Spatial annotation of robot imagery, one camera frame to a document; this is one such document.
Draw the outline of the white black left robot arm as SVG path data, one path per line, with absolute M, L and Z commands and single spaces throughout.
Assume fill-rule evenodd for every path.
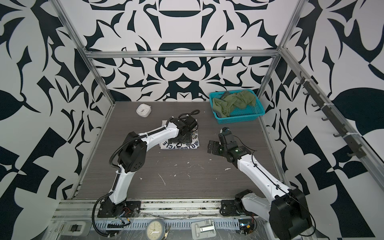
M 133 176 L 144 166 L 147 152 L 151 148 L 165 141 L 180 147 L 192 140 L 192 134 L 198 126 L 194 117 L 184 114 L 178 118 L 171 117 L 161 127 L 149 132 L 129 133 L 123 144 L 110 157 L 109 164 L 117 171 L 111 190 L 103 197 L 102 210 L 112 215 L 125 207 Z

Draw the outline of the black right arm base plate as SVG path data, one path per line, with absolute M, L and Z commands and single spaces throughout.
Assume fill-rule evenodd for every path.
M 220 214 L 222 216 L 248 216 L 249 212 L 240 200 L 234 199 L 221 200 Z

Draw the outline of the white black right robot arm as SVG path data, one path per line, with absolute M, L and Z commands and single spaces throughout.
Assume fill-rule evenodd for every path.
M 229 128 L 221 129 L 218 141 L 210 141 L 208 153 L 224 157 L 245 174 L 263 193 L 260 198 L 252 191 L 235 196 L 238 211 L 265 221 L 269 240 L 293 240 L 305 237 L 305 231 L 316 232 L 316 222 L 308 209 L 305 194 L 275 178 L 256 159 L 255 153 L 236 140 Z

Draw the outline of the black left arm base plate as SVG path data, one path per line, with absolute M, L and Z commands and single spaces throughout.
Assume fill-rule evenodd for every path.
M 141 201 L 125 201 L 115 205 L 108 199 L 101 203 L 98 210 L 98 218 L 129 218 L 140 213 Z

